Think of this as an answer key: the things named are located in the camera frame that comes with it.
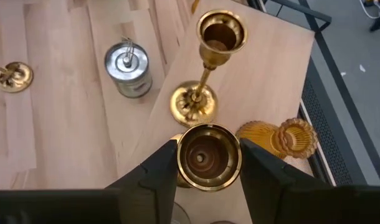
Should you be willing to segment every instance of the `gray floor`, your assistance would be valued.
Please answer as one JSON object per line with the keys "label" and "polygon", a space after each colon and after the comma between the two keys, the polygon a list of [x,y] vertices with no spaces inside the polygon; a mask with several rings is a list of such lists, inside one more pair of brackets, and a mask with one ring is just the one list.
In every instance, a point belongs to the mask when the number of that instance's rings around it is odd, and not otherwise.
{"label": "gray floor", "polygon": [[[323,36],[340,72],[346,73],[343,79],[380,155],[380,30],[369,32],[373,20],[364,14],[358,0],[308,0],[308,3],[311,9],[333,18],[331,25],[323,31]],[[276,15],[279,7],[272,1],[267,3],[270,14]],[[372,7],[368,11],[376,16],[378,10]],[[283,7],[278,16],[309,27],[305,16],[292,9]],[[316,43],[312,59],[368,184],[380,185],[373,164]]]}

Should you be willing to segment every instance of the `tin can lid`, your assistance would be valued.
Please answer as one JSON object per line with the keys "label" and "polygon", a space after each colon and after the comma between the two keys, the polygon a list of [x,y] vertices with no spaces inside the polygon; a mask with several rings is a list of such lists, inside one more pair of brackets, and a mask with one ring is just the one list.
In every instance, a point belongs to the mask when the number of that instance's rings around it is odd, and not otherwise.
{"label": "tin can lid", "polygon": [[132,42],[121,42],[108,49],[105,68],[116,80],[133,83],[144,77],[148,69],[146,51]]}

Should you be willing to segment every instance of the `light wooden surface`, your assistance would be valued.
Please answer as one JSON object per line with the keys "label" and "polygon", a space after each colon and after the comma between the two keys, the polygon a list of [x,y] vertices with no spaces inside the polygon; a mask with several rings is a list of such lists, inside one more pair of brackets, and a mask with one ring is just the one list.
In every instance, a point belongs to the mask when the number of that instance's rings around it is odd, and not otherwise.
{"label": "light wooden surface", "polygon": [[[121,96],[104,69],[122,35],[151,59],[153,88],[139,100]],[[15,60],[35,75],[21,93],[0,91],[0,189],[103,188],[121,177],[164,79],[149,10],[0,0],[0,65]]]}
{"label": "light wooden surface", "polygon": [[[249,30],[245,47],[212,72],[207,82],[219,99],[215,122],[234,132],[250,120],[279,125],[297,115],[314,33],[228,0],[201,1],[127,171],[150,156],[171,136],[186,130],[172,118],[169,99],[181,82],[200,79],[203,67],[198,52],[196,22],[203,12],[215,8],[235,12],[243,18]],[[309,171],[307,166],[303,167],[306,161],[290,159],[287,162]],[[250,223],[239,179],[228,189],[215,193],[177,189],[175,201],[187,211],[193,223],[217,220]]]}

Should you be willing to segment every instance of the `black metal grate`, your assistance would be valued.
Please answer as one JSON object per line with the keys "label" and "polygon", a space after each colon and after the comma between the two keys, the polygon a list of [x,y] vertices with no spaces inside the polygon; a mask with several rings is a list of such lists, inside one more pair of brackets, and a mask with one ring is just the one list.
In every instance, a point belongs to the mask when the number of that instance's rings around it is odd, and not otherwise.
{"label": "black metal grate", "polygon": [[312,125],[318,133],[321,148],[323,149],[336,184],[352,184],[353,181],[350,173],[345,165],[330,126],[327,123],[326,117],[324,116],[324,112],[320,107],[317,95],[308,78],[306,78],[303,87],[302,100],[308,111]]}

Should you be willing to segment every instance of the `candlestick base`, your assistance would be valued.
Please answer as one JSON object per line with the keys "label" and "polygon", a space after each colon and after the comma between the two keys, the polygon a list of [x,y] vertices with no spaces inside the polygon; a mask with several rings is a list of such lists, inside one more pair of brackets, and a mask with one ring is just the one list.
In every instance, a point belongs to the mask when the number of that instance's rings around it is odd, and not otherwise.
{"label": "candlestick base", "polygon": [[200,100],[194,101],[192,95],[198,85],[199,81],[184,82],[175,89],[171,97],[170,108],[173,118],[186,127],[210,123],[217,111],[216,94],[208,85],[202,89]]}
{"label": "candlestick base", "polygon": [[9,77],[0,72],[0,88],[8,93],[17,93],[25,90],[34,79],[34,72],[31,67],[22,62],[12,62],[6,65],[7,70],[13,73]]}

